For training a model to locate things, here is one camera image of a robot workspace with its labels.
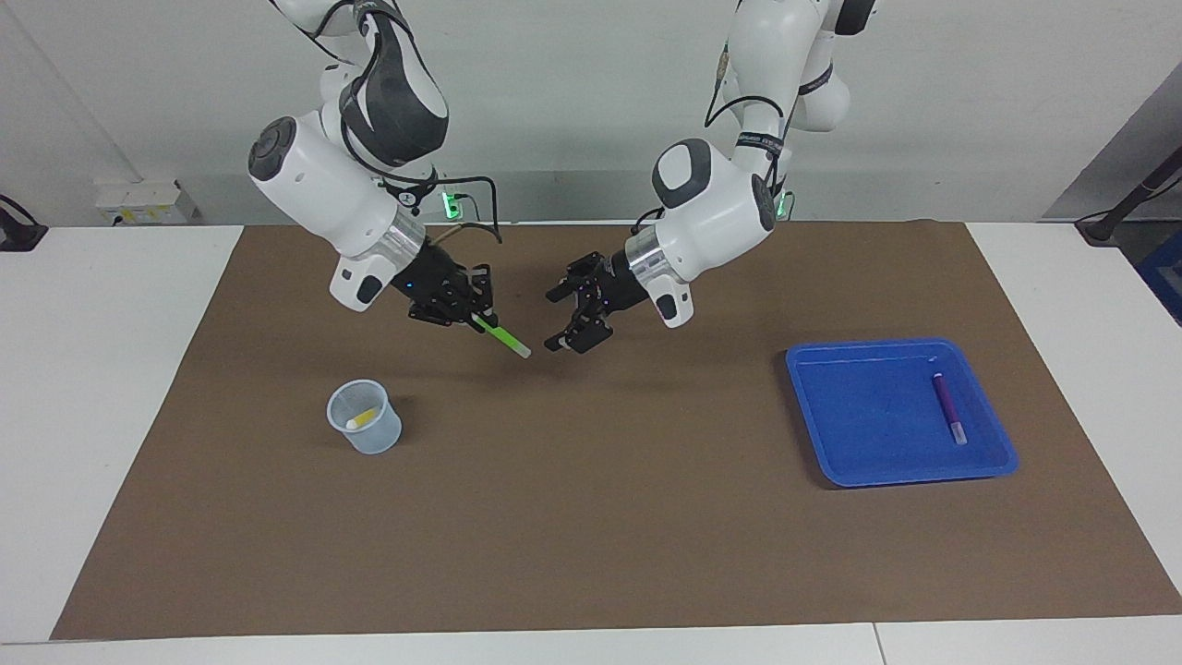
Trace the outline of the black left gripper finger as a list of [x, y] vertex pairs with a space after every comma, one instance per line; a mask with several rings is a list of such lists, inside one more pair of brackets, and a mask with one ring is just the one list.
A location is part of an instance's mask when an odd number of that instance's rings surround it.
[[550, 352], [566, 348], [577, 354], [585, 354], [587, 350], [608, 341], [612, 334], [613, 330], [608, 324], [608, 312], [598, 308], [579, 308], [574, 311], [561, 332], [546, 338], [544, 346]]
[[586, 254], [566, 266], [564, 278], [545, 292], [548, 304], [561, 304], [569, 296], [577, 306], [605, 302], [603, 279], [608, 274], [608, 257], [604, 254]]

